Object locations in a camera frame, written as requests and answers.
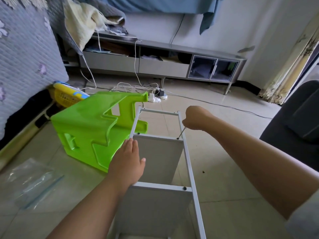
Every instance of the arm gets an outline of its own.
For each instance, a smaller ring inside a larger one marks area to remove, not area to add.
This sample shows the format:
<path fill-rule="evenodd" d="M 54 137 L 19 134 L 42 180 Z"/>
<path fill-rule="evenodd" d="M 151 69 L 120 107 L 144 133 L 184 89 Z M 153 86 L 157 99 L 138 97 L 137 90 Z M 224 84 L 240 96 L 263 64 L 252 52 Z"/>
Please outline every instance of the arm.
<path fill-rule="evenodd" d="M 200 106 L 187 108 L 183 124 L 214 137 L 261 195 L 286 219 L 319 189 L 317 171 Z"/>
<path fill-rule="evenodd" d="M 106 238 L 117 207 L 130 185 L 142 176 L 145 158 L 139 159 L 138 142 L 125 140 L 115 153 L 105 179 L 50 233 L 47 239 Z"/>

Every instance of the hand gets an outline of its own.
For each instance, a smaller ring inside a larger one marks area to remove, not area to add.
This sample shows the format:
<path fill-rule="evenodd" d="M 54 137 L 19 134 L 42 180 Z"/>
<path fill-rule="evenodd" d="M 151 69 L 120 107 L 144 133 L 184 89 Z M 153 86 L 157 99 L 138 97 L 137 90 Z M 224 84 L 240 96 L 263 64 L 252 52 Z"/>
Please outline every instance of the hand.
<path fill-rule="evenodd" d="M 107 177 L 126 191 L 142 176 L 145 161 L 145 158 L 139 159 L 138 141 L 132 138 L 125 140 L 110 162 Z"/>
<path fill-rule="evenodd" d="M 205 118 L 212 116 L 213 115 L 208 110 L 201 106 L 189 106 L 186 109 L 186 119 L 182 122 L 186 128 L 192 130 L 203 130 L 207 123 Z"/>

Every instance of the green plastic stool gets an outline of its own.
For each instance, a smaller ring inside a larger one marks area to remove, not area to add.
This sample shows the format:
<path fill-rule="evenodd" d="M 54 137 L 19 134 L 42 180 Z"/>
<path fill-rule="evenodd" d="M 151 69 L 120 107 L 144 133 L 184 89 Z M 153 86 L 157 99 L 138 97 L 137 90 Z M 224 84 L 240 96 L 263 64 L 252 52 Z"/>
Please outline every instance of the green plastic stool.
<path fill-rule="evenodd" d="M 135 103 L 148 93 L 97 92 L 51 117 L 66 153 L 107 172 L 114 153 L 128 139 L 135 118 Z M 111 108 L 119 104 L 120 116 Z M 138 120 L 135 132 L 146 133 L 147 122 Z"/>

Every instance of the tile floor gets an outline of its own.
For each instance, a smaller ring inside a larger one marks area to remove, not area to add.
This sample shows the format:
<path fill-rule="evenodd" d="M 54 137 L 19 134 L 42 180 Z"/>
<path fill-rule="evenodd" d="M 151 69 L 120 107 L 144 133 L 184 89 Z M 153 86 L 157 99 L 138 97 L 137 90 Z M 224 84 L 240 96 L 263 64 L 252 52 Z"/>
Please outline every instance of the tile floor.
<path fill-rule="evenodd" d="M 70 84 L 74 86 L 84 84 L 82 78 L 70 78 Z M 104 88 L 112 88 L 119 81 L 135 85 L 134 80 L 96 75 L 98 87 Z M 155 79 L 141 80 L 144 84 L 155 81 L 158 82 Z M 164 86 L 166 90 L 182 96 L 252 111 L 261 116 L 273 117 L 280 109 L 279 106 L 263 102 L 238 87 L 232 87 L 227 96 L 224 96 L 222 93 L 225 86 L 222 85 L 168 79 Z M 181 111 L 183 116 L 189 105 L 201 105 L 255 137 L 261 135 L 270 121 L 178 96 L 169 95 L 161 103 L 145 103 L 146 108 Z M 150 134 L 175 137 L 180 133 L 177 117 L 146 112 L 140 117 L 148 122 Z M 261 197 L 217 141 L 201 131 L 186 129 L 185 132 L 207 238 L 290 238 L 284 229 L 283 218 Z M 6 169 L 13 168 L 30 157 L 50 165 L 65 177 L 37 205 L 29 209 L 19 210 L 13 203 L 0 204 L 1 239 L 45 238 L 105 175 L 67 156 L 50 123 L 42 128 Z M 189 186 L 183 155 L 172 184 Z M 191 204 L 185 212 L 185 220 L 180 223 L 172 238 L 198 238 L 196 228 Z"/>

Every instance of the dark gray chair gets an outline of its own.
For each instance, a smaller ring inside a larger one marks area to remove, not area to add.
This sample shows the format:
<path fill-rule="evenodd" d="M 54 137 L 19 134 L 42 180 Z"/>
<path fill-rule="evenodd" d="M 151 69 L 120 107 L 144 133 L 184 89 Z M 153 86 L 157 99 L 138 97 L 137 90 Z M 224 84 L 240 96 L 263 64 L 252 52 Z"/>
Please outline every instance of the dark gray chair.
<path fill-rule="evenodd" d="M 319 80 L 302 84 L 260 139 L 319 171 Z"/>

